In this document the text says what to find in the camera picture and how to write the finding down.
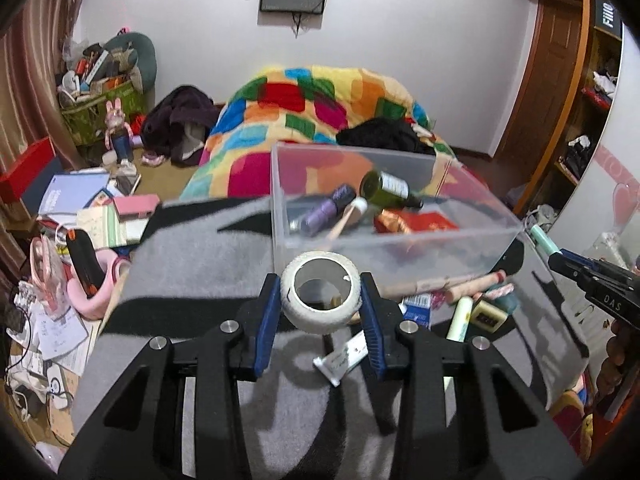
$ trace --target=plastic bag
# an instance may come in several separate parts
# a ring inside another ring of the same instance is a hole
[[[74,70],[78,61],[82,57],[82,52],[89,46],[89,40],[82,40],[76,43],[71,36],[65,38],[62,45],[62,59],[66,62],[67,70]]]

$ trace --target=wooden door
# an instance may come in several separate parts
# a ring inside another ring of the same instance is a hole
[[[532,57],[496,155],[519,175],[533,175],[560,117],[577,58],[581,7],[570,0],[541,0]]]

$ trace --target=black and gray fabric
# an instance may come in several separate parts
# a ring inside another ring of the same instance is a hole
[[[80,381],[72,406],[76,431],[150,337],[177,341],[201,336],[258,294],[273,270],[269,200],[181,203],[156,211],[121,303]],[[530,240],[525,235],[520,239],[524,260],[513,281],[522,307],[492,340],[549,406],[574,385],[588,352],[573,316],[564,313],[545,264]],[[435,311],[433,331],[445,333],[451,316],[447,307]],[[388,478],[401,385],[376,383],[365,360],[333,388],[312,365],[314,357],[327,354],[351,333],[345,328],[332,336],[310,335],[281,318],[268,370],[257,383],[238,385],[255,479]],[[468,337],[475,333],[470,328]],[[193,393],[190,380],[182,443],[182,468],[190,476]]]

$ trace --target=green storage basket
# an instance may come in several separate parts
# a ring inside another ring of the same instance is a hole
[[[132,114],[146,114],[145,98],[133,88],[131,81],[71,108],[60,110],[76,146],[88,146],[97,140],[104,139],[106,103],[113,102],[116,97],[119,97],[122,102],[122,110],[127,122],[131,122]]]

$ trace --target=pink notebook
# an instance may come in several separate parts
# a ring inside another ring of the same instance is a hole
[[[158,195],[117,196],[113,199],[120,220],[151,216],[159,203]]]

